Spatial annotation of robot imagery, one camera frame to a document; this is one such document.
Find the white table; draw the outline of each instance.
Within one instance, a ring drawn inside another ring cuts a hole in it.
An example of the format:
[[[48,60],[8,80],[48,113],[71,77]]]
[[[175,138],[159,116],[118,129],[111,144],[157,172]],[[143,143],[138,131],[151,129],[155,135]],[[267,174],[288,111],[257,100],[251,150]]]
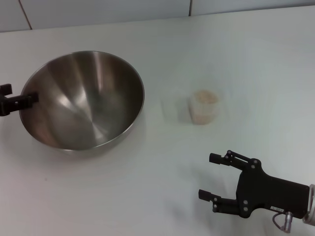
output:
[[[133,132],[91,158],[38,143],[18,113],[1,118],[0,235],[283,235],[273,212],[215,214],[198,190],[235,198],[240,171],[208,162],[228,149],[314,183],[314,20],[308,6],[0,34],[0,83],[15,95],[42,64],[81,50],[124,58],[146,90]],[[185,106],[198,88],[221,99],[206,126]],[[291,235],[314,233],[293,220]]]

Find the stainless steel bowl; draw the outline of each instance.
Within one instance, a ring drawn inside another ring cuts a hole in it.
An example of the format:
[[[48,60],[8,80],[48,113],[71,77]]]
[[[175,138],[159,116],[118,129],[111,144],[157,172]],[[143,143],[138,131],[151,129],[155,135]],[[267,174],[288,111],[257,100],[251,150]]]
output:
[[[20,111],[38,141],[65,150],[108,144],[126,133],[139,116],[144,87],[125,60],[103,52],[71,53],[43,65],[22,95],[38,92],[39,102]]]

